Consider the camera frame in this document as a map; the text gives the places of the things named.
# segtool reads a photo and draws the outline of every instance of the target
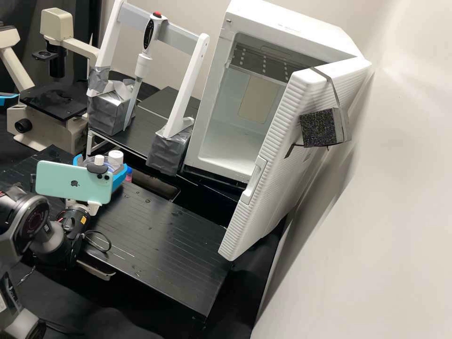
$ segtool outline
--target white wall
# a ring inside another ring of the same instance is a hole
[[[204,59],[194,96],[201,98],[209,72],[220,27],[230,0],[129,0],[128,2],[150,12],[159,10],[168,19],[196,34],[202,32],[210,36],[208,53]],[[298,1],[270,0],[277,5],[298,11],[308,16],[324,20],[342,27],[355,40],[361,51],[370,52],[371,43],[367,39],[372,31],[385,20],[385,6],[389,0],[368,1]],[[102,27],[105,29],[114,0],[104,0]],[[113,69],[133,76],[137,55],[141,50],[142,34],[124,27],[120,33],[113,58]],[[188,66],[189,56],[161,42],[156,43],[153,63],[145,82],[159,88],[172,86],[179,89]]]
[[[254,339],[451,336],[452,4],[385,10],[362,32],[376,68],[354,143],[330,151],[303,200]]]

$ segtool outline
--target teal iphone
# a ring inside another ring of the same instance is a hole
[[[110,202],[113,175],[90,173],[86,167],[40,161],[36,169],[36,193],[83,202]]]

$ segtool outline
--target black lens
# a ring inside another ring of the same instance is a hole
[[[47,217],[48,205],[39,204],[36,206],[25,220],[21,236],[25,239],[32,239],[36,235],[37,231],[44,226],[47,221]]]

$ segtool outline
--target black platform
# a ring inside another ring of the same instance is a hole
[[[138,103],[135,118],[125,131],[109,136],[99,130],[92,129],[103,139],[146,159],[151,149],[155,133],[162,129],[170,117],[171,109],[176,101],[178,91],[165,87],[149,98]],[[185,117],[196,118],[200,101],[190,97]]]
[[[29,177],[39,160],[71,163],[72,156],[51,146],[0,173],[0,190],[17,183],[30,190]],[[49,201],[54,218],[64,203]],[[223,227],[124,182],[90,228],[109,237],[113,248],[104,255],[86,245],[86,253],[203,316],[209,314],[231,266],[217,253]]]
[[[87,89],[85,81],[71,86],[52,82],[23,90],[20,92],[20,101],[52,118],[66,121],[86,112]]]

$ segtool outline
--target white mini fridge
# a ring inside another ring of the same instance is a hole
[[[278,224],[316,148],[300,143],[301,114],[347,110],[368,62],[339,27],[262,0],[232,0],[194,124],[184,168],[247,184],[219,253],[234,260]]]

